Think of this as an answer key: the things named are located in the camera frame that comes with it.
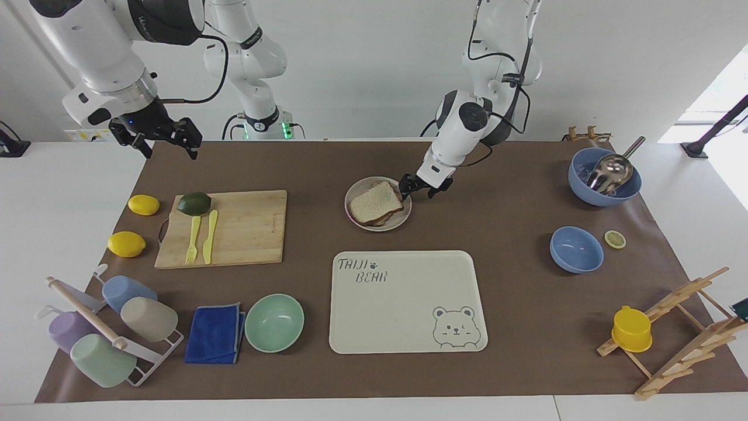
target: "black tripod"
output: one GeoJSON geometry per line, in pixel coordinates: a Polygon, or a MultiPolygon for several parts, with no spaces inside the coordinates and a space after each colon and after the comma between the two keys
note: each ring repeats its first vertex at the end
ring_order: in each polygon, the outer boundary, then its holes
{"type": "Polygon", "coordinates": [[[733,121],[738,117],[746,108],[748,108],[748,95],[743,97],[736,106],[732,107],[732,109],[728,111],[721,120],[715,123],[707,133],[704,133],[704,136],[702,136],[701,139],[691,143],[681,143],[681,148],[683,148],[689,157],[709,158],[704,153],[704,145],[721,132],[722,129],[727,127],[727,125],[730,124],[730,121],[733,121]]]}

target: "green cup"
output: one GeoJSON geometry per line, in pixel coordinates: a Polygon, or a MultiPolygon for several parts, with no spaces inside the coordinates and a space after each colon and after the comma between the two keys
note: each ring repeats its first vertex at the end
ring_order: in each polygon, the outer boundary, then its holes
{"type": "Polygon", "coordinates": [[[745,321],[748,321],[748,298],[738,301],[730,306],[733,312],[745,321]]]}
{"type": "Polygon", "coordinates": [[[115,387],[127,380],[138,363],[135,355],[120,351],[98,333],[80,338],[70,358],[83,374],[101,387],[115,387]]]}

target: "blue cup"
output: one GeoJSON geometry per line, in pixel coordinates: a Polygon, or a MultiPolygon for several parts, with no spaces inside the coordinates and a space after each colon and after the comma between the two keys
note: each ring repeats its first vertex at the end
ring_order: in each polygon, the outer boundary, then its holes
{"type": "Polygon", "coordinates": [[[600,242],[587,231],[575,226],[558,228],[551,237],[551,257],[563,270],[585,273],[603,264],[600,242]]]}
{"type": "Polygon", "coordinates": [[[146,297],[158,301],[156,293],[140,282],[124,275],[113,276],[109,281],[104,283],[102,294],[106,303],[117,314],[122,312],[122,307],[126,302],[135,297],[146,297]]]}
{"type": "Polygon", "coordinates": [[[590,205],[608,207],[626,202],[639,194],[639,190],[642,189],[642,176],[636,168],[631,179],[616,189],[614,196],[600,194],[587,186],[586,177],[582,180],[580,174],[582,176],[591,174],[600,158],[614,153],[602,148],[586,148],[574,155],[571,165],[568,166],[568,185],[579,199],[590,205]]]}

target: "yellow plastic fork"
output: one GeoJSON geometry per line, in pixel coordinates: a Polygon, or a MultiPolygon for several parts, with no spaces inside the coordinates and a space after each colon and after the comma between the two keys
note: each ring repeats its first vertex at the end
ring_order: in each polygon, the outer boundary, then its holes
{"type": "Polygon", "coordinates": [[[187,258],[185,264],[191,264],[197,258],[197,232],[200,231],[200,217],[192,217],[192,229],[189,233],[189,248],[187,249],[187,258]]]}

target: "lemon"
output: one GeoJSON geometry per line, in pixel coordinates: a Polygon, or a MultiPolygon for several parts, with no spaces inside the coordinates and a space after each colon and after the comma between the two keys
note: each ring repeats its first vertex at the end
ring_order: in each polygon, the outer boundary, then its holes
{"type": "Polygon", "coordinates": [[[626,237],[618,231],[607,231],[605,233],[605,242],[614,249],[626,247],[626,237]]]}
{"type": "Polygon", "coordinates": [[[120,257],[135,257],[145,249],[145,240],[132,231],[115,232],[106,247],[120,257]]]}
{"type": "Polygon", "coordinates": [[[127,207],[138,215],[153,215],[159,211],[159,200],[149,195],[135,195],[127,201],[127,207]]]}

